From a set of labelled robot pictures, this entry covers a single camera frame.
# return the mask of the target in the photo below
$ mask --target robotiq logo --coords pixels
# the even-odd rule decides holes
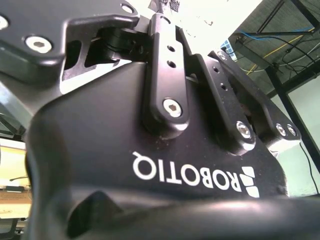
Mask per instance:
[[[200,184],[200,182],[202,182],[202,184],[209,189],[213,189],[214,186],[216,186],[221,190],[228,190],[231,186],[234,191],[242,192],[238,175],[234,172],[224,172],[219,169],[211,171],[207,167],[202,167],[200,168],[200,170],[198,170],[191,164],[184,164],[180,169],[181,179],[178,179],[176,175],[175,163],[173,161],[170,161],[170,176],[165,177],[163,160],[158,159],[156,164],[156,162],[154,162],[151,158],[143,156],[136,151],[132,154],[136,156],[136,159],[133,161],[133,171],[135,175],[137,175],[137,177],[142,180],[151,180],[155,178],[158,173],[159,181],[164,183],[183,184],[184,182],[189,186],[197,186]],[[144,164],[148,164],[150,166],[147,168],[150,169],[148,170],[148,172],[145,172],[145,170],[141,172],[139,165],[143,162]],[[195,177],[192,177],[192,179],[190,179],[191,177],[189,176],[188,178],[186,174],[187,170],[192,171]],[[239,174],[239,176],[243,185],[245,186],[246,192],[251,197],[259,198],[259,190],[256,186],[254,186],[254,169],[251,166],[243,166],[242,171],[244,174],[241,173]]]

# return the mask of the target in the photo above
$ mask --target ceiling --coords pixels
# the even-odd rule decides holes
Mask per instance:
[[[309,11],[320,21],[320,1],[319,0],[300,0]],[[268,15],[275,8],[279,0],[263,0],[261,4],[251,13],[251,15],[239,26],[238,30],[246,33],[254,33],[256,32],[262,23],[266,20]],[[296,8],[296,6],[290,1],[285,1],[284,5],[280,8],[277,14],[273,17],[270,23],[266,26],[263,32],[293,32],[298,29],[305,29],[308,27],[312,27],[310,22],[304,17],[304,15]],[[291,35],[291,36],[278,36],[279,38],[286,40],[287,42],[295,39],[299,35]],[[231,43],[236,41],[236,36],[231,36],[229,38]],[[293,41],[292,44],[297,43],[300,40],[297,39]],[[320,34],[319,32],[314,35],[306,35],[301,40],[302,43],[298,44],[297,47],[308,53],[312,48],[314,48],[318,43],[320,43]],[[250,37],[246,37],[245,45],[250,48],[252,51],[256,52],[259,56],[264,57],[271,51],[279,48],[285,44],[284,42],[278,39],[267,39],[263,40],[255,40]],[[279,63],[284,64],[282,61],[283,56],[286,54],[286,50],[291,49],[290,45],[287,45],[280,50],[274,52],[265,58],[269,63]],[[245,69],[250,70],[255,65],[253,62],[243,57],[240,53],[235,53],[238,61],[237,64]],[[317,60],[320,57],[320,45],[309,54],[314,60]],[[292,60],[298,59],[304,56],[297,49],[293,49],[290,53],[288,53],[284,60],[289,63]],[[291,64],[294,69],[299,73],[299,71],[303,70],[303,67],[298,66],[307,66],[312,61],[308,57],[304,57],[303,59]],[[288,66],[281,66],[279,68],[279,72],[277,73],[281,82],[287,81],[289,78],[292,78],[296,75],[293,72],[292,68]],[[269,80],[265,71],[252,72],[249,74],[250,78],[255,81],[255,83],[261,88],[261,90],[268,94],[274,88]]]

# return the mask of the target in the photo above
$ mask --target bolt head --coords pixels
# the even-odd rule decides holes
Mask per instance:
[[[251,137],[250,129],[242,121],[236,122],[236,129],[245,139],[249,139]]]
[[[170,114],[173,118],[178,118],[182,115],[182,109],[175,100],[166,99],[163,101],[164,109]]]
[[[286,130],[285,130],[280,124],[277,124],[277,125],[276,125],[276,129],[278,130],[278,132],[279,132],[282,136],[286,136],[286,135],[287,135]]]
[[[29,36],[25,40],[25,44],[32,49],[41,54],[46,54],[51,51],[52,45],[51,43],[40,36]]]
[[[223,60],[227,60],[227,58],[223,55],[222,52],[218,51],[218,55],[219,55]]]
[[[0,30],[6,29],[9,27],[9,22],[7,19],[5,19],[3,16],[0,16]]]
[[[293,136],[297,136],[296,130],[295,130],[290,124],[288,124],[286,127],[288,128],[289,132],[290,132]]]

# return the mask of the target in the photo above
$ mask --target blue cable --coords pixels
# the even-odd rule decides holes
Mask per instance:
[[[305,30],[310,30],[312,29],[313,27],[305,27],[305,28],[301,28],[301,29],[296,29],[296,30],[293,30],[293,32],[301,32],[301,31],[305,31]],[[240,33],[246,35],[247,37],[251,38],[251,39],[254,39],[254,40],[258,40],[258,41],[265,41],[268,39],[268,37],[264,37],[264,38],[256,38],[254,36],[251,36],[249,35],[248,33],[244,32],[244,31],[241,31],[239,30]]]

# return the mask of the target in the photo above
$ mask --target yellow cable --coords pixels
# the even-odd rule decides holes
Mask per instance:
[[[297,40],[297,39],[301,38],[302,36],[303,36],[303,35],[297,36],[296,38],[294,38],[294,39],[290,40],[290,41],[289,41],[289,43],[294,42],[295,40]],[[266,58],[266,57],[270,56],[271,54],[273,54],[273,53],[275,53],[275,52],[279,51],[280,49],[282,49],[282,48],[283,48],[283,47],[285,47],[286,45],[288,45],[288,43],[285,43],[285,44],[283,44],[282,46],[278,47],[277,49],[275,49],[275,50],[273,50],[273,51],[269,52],[269,53],[268,53],[267,55],[265,55],[263,58]],[[252,73],[252,70],[253,70],[256,66],[257,66],[256,64],[255,64],[255,65],[253,65],[253,67],[248,71],[247,75],[249,75],[250,73]]]

